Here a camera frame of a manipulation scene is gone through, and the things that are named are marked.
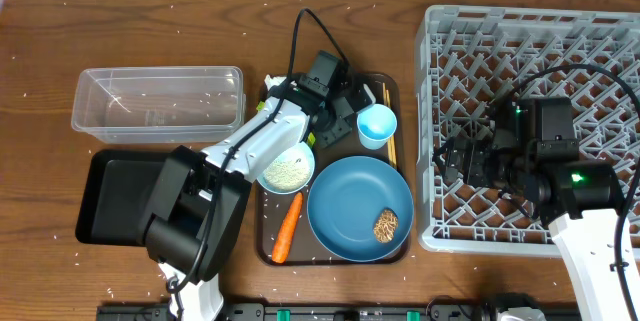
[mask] orange carrot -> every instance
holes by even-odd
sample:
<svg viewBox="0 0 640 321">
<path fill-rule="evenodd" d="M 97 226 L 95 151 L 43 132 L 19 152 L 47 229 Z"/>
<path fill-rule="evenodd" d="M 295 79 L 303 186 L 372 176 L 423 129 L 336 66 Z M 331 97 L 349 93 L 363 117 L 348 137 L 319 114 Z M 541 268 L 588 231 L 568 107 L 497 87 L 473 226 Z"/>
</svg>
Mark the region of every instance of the orange carrot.
<svg viewBox="0 0 640 321">
<path fill-rule="evenodd" d="M 282 221 L 280 226 L 280 232 L 278 232 L 278 238 L 275 245 L 273 245 L 273 252 L 271 252 L 271 259 L 275 263 L 283 263 L 289 256 L 289 249 L 291 248 L 291 241 L 293 241 L 293 233 L 296 231 L 296 225 L 298 224 L 298 218 L 300 210 L 302 209 L 302 192 L 298 192 L 293 198 L 287 216 Z"/>
</svg>

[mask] gray dish rack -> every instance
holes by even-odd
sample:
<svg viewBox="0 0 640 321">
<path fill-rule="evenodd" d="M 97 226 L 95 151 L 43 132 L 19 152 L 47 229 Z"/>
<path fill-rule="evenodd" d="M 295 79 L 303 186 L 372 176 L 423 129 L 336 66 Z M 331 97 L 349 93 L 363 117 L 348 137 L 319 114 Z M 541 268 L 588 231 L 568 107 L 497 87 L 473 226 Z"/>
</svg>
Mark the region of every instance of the gray dish rack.
<svg viewBox="0 0 640 321">
<path fill-rule="evenodd" d="M 433 148 L 455 135 L 491 137 L 484 119 L 489 101 L 527 76 L 560 64 L 600 65 L 640 92 L 639 35 L 640 14 L 430 7 L 416 36 L 414 60 L 420 244 L 441 252 L 559 257 L 549 231 L 498 200 L 497 191 L 473 188 L 461 179 L 445 184 L 431 161 Z M 523 94 L 570 97 L 581 156 L 611 162 L 626 195 L 640 154 L 640 125 L 616 84 L 576 70 L 532 82 Z M 640 245 L 639 200 L 636 192 L 629 214 L 635 245 Z M 525 202 L 524 207 L 532 205 Z M 640 259 L 639 249 L 634 254 Z"/>
</svg>

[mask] blue bowl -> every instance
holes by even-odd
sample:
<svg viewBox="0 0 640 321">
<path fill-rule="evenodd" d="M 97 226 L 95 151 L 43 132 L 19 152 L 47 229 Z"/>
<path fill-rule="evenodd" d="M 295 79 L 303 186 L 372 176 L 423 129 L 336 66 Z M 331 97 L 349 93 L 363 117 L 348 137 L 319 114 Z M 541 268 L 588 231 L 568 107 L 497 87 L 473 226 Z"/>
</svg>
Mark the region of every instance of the blue bowl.
<svg viewBox="0 0 640 321">
<path fill-rule="evenodd" d="M 398 216 L 393 240 L 380 243 L 373 226 L 384 209 Z M 329 251 L 354 262 L 370 262 L 398 249 L 411 231 L 413 197 L 388 164 L 365 156 L 341 159 L 315 179 L 307 214 L 311 230 Z"/>
</svg>

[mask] black mount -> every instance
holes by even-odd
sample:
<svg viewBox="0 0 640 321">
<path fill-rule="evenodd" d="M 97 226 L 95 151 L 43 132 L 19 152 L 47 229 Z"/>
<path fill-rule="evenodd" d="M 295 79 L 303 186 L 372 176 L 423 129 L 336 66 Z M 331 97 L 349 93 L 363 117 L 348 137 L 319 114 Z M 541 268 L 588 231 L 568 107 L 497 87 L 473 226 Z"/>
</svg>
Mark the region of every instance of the black mount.
<svg viewBox="0 0 640 321">
<path fill-rule="evenodd" d="M 138 243 L 149 257 L 189 271 L 202 240 L 204 219 L 219 169 L 205 155 L 179 146 L 169 154 L 138 224 Z M 235 246 L 251 183 L 242 174 L 227 173 L 216 204 L 204 258 L 194 280 L 209 281 Z"/>
</svg>

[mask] light blue cup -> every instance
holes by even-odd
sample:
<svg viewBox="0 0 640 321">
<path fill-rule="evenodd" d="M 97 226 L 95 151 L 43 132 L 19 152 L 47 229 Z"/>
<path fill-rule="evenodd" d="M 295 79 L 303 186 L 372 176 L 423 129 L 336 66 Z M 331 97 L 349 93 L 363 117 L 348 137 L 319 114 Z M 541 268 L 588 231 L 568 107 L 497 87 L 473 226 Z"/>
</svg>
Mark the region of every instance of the light blue cup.
<svg viewBox="0 0 640 321">
<path fill-rule="evenodd" d="M 362 146 L 377 150 L 396 132 L 398 119 L 390 108 L 375 104 L 358 115 L 358 136 Z"/>
</svg>

